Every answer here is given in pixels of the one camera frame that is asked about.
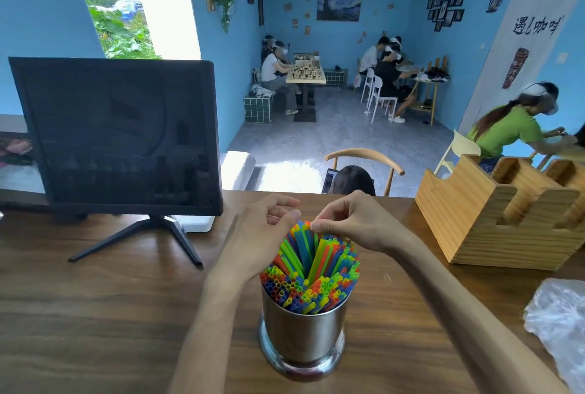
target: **monitor stand leg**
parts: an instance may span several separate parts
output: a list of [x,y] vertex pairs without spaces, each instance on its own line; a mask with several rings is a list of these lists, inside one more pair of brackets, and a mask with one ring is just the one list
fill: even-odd
[[76,262],[79,259],[87,257],[94,252],[98,252],[103,250],[104,248],[113,245],[121,240],[124,240],[131,235],[140,233],[142,231],[146,231],[148,229],[166,229],[172,232],[172,235],[175,237],[175,240],[179,243],[179,246],[185,251],[187,257],[193,262],[196,266],[202,266],[201,260],[197,253],[195,252],[191,242],[187,239],[185,235],[185,231],[181,227],[181,224],[170,218],[165,216],[149,216],[148,219],[139,220],[130,226],[122,229],[121,231],[117,232],[114,235],[110,235],[110,237],[102,240],[98,244],[92,246],[91,248],[81,251],[78,254],[69,257],[69,262]]

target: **light switch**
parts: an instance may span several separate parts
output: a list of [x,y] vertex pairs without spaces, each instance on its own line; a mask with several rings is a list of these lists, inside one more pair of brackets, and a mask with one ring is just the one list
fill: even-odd
[[561,52],[559,54],[559,57],[556,59],[557,64],[560,65],[560,64],[565,63],[568,56],[569,56],[568,52]]

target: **tile floor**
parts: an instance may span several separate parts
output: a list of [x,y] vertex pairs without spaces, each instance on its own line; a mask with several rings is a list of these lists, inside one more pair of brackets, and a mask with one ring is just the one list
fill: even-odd
[[[405,170],[394,175],[391,196],[414,197],[425,169],[434,170],[449,146],[453,133],[435,121],[424,124],[430,115],[409,110],[405,124],[393,124],[383,116],[364,114],[361,90],[317,89],[317,123],[294,123],[284,115],[283,97],[277,96],[271,124],[245,123],[229,149],[251,153],[256,161],[250,191],[320,193],[327,168],[333,161],[324,156],[343,148],[370,148],[386,154]],[[346,165],[365,168],[382,195],[389,169],[378,162],[341,158]]]

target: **woman in green shirt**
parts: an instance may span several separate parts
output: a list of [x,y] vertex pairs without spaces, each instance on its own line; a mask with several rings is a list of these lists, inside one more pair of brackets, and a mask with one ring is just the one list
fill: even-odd
[[488,174],[502,156],[504,146],[522,140],[539,154],[554,155],[577,142],[573,135],[564,136],[557,143],[547,143],[548,137],[563,135],[565,128],[542,132],[534,119],[538,114],[551,116],[559,107],[556,100],[559,88],[550,82],[535,83],[527,87],[515,100],[497,107],[481,117],[468,133],[467,138],[481,148],[479,166]]

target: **silver canister base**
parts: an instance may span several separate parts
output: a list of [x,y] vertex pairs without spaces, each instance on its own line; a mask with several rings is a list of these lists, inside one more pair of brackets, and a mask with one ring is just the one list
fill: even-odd
[[296,382],[315,382],[331,374],[338,366],[345,347],[345,333],[341,329],[337,342],[331,351],[322,358],[309,364],[290,362],[285,360],[270,342],[264,323],[264,312],[262,312],[258,327],[258,342],[266,361],[280,375]]

